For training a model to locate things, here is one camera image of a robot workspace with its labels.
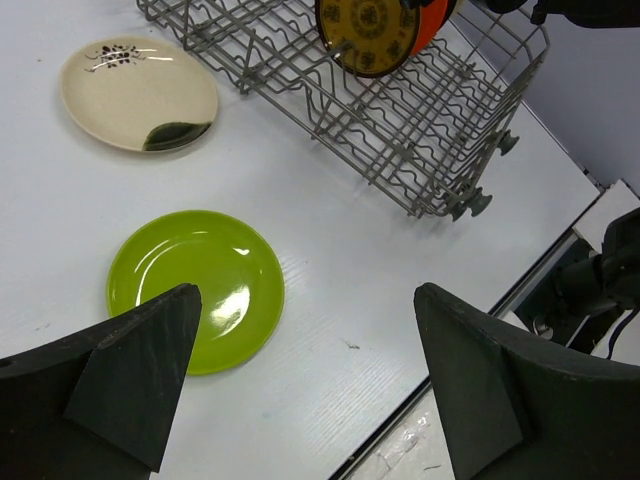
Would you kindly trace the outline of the grey wire dish rack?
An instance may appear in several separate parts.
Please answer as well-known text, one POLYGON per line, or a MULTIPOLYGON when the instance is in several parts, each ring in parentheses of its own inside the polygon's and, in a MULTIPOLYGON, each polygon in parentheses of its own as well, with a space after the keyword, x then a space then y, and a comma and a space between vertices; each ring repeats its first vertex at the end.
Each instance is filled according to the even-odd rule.
POLYGON ((409 215, 478 215, 490 158, 517 144, 510 122, 549 49, 524 9, 467 2, 396 70, 359 77, 370 61, 320 23, 314 1, 141 1, 138 9, 189 53, 256 93, 409 215))

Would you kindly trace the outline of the cream plate with dark spot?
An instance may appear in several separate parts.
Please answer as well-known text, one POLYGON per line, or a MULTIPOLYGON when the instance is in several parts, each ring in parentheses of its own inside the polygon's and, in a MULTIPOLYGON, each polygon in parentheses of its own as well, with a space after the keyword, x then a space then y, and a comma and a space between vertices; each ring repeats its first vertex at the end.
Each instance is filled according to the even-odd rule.
POLYGON ((185 51, 151 37, 107 38, 72 54, 60 72, 62 103, 75 124, 133 152, 186 147, 213 126, 217 84, 185 51))

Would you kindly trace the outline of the brown yellow patterned plate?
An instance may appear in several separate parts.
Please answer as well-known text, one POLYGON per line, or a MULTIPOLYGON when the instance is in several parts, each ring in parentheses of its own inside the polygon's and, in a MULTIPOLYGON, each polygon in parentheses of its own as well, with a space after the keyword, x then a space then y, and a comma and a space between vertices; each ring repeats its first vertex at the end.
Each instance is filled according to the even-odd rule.
POLYGON ((400 1, 319 0, 318 33, 330 57, 345 71, 376 78, 409 57, 420 30, 420 13, 400 1))

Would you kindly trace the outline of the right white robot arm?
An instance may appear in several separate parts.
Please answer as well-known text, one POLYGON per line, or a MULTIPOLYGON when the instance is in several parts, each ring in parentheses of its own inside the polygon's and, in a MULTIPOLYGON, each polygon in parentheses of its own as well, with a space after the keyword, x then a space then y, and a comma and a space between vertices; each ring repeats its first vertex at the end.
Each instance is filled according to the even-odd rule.
POLYGON ((638 28, 640 24, 639 0, 539 0, 530 21, 542 25, 550 15, 588 29, 638 28))

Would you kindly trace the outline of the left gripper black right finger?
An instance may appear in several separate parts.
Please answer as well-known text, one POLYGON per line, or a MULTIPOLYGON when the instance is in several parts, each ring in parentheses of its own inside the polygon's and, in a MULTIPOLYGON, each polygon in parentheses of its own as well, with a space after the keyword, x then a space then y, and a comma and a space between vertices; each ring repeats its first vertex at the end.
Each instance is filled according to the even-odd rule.
POLYGON ((433 283, 414 310, 455 478, 638 478, 637 366, 543 340, 433 283))

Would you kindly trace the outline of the orange plate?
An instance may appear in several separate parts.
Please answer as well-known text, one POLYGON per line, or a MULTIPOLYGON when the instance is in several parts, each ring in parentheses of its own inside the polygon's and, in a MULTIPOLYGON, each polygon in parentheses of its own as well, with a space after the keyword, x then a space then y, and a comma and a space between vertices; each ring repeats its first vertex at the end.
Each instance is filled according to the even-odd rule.
POLYGON ((417 8, 419 14, 419 30, 410 55, 421 53, 434 39, 440 28, 454 13, 456 0, 409 1, 417 8))

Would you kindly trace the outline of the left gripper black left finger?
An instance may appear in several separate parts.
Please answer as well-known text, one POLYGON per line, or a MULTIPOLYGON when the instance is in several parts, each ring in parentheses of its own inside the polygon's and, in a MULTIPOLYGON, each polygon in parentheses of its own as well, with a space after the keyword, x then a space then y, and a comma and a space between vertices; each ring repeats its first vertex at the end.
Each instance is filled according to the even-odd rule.
POLYGON ((1 361, 4 479, 147 479, 159 471, 193 351, 199 289, 178 285, 1 361))

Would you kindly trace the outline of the green plate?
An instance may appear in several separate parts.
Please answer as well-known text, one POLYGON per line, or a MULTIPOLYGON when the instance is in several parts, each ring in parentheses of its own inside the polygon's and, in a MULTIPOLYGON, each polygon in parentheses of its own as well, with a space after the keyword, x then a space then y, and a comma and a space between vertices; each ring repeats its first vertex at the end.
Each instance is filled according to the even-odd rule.
POLYGON ((191 376, 244 363, 278 326, 285 300, 279 260, 256 230, 234 217, 185 210, 139 228, 111 264, 107 310, 122 314, 182 283, 198 287, 202 304, 191 376))

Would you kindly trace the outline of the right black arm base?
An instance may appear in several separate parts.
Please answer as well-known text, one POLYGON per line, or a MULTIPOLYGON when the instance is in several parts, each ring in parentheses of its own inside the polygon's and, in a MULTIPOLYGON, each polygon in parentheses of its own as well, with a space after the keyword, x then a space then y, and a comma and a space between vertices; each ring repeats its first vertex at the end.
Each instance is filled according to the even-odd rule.
POLYGON ((599 253, 574 241, 515 314, 532 333, 586 354, 610 333, 611 356, 639 314, 639 210, 608 225, 599 253))

